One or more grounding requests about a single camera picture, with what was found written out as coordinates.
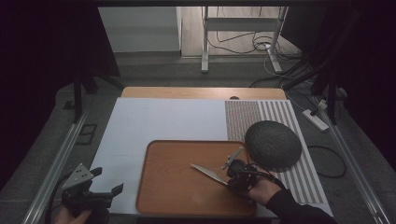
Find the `wooden tray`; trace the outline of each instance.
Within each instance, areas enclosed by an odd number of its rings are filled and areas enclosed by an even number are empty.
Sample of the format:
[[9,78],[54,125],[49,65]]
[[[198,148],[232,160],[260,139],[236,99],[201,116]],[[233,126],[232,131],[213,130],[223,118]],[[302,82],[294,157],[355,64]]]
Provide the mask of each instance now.
[[[191,166],[201,165],[229,180],[221,165],[242,142],[153,141],[148,145],[137,193],[136,208],[146,215],[252,216],[256,204],[202,174]],[[249,162],[243,150],[238,159]]]

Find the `black stand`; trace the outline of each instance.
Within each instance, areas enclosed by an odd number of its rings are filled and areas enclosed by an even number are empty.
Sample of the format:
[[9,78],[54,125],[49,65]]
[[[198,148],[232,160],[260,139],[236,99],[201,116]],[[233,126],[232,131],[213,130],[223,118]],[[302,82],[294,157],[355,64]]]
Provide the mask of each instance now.
[[307,80],[308,78],[311,78],[314,75],[318,75],[317,79],[315,80],[314,84],[311,87],[311,92],[314,95],[322,94],[326,86],[329,85],[327,114],[329,116],[329,119],[332,121],[332,124],[334,125],[336,124],[334,117],[335,89],[336,89],[336,80],[335,80],[336,73],[334,72],[335,60],[337,56],[340,54],[342,47],[346,43],[349,34],[353,30],[357,21],[359,20],[362,10],[363,10],[363,6],[352,7],[350,15],[346,20],[345,27],[343,28],[336,43],[332,47],[329,56],[322,64],[314,68],[312,71],[306,73],[305,75],[298,77],[292,82],[287,83],[286,85],[283,86],[283,90],[286,91],[300,84],[301,82]]

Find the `dark textured plate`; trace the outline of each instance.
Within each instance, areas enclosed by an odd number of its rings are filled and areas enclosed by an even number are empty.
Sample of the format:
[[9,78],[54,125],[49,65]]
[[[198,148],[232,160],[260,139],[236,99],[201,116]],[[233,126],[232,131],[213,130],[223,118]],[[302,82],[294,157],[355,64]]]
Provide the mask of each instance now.
[[289,168],[301,157],[297,134],[279,122],[263,120],[251,125],[245,134],[250,157],[267,169]]

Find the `white power strip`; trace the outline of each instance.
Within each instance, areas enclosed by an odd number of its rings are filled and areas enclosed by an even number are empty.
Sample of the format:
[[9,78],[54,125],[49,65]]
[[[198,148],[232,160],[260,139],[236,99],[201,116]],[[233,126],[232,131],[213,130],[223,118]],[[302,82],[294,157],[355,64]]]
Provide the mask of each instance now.
[[314,116],[311,115],[311,110],[307,109],[303,112],[303,114],[315,126],[317,126],[317,128],[319,128],[321,132],[324,132],[329,129],[329,126],[325,122],[323,122],[320,118],[318,118],[316,115]]

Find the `wall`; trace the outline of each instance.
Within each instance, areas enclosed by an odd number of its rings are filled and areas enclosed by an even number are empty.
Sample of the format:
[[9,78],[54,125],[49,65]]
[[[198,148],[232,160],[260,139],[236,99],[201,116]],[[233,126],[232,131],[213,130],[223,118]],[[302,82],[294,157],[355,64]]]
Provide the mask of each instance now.
[[179,7],[100,7],[114,52],[179,51]]

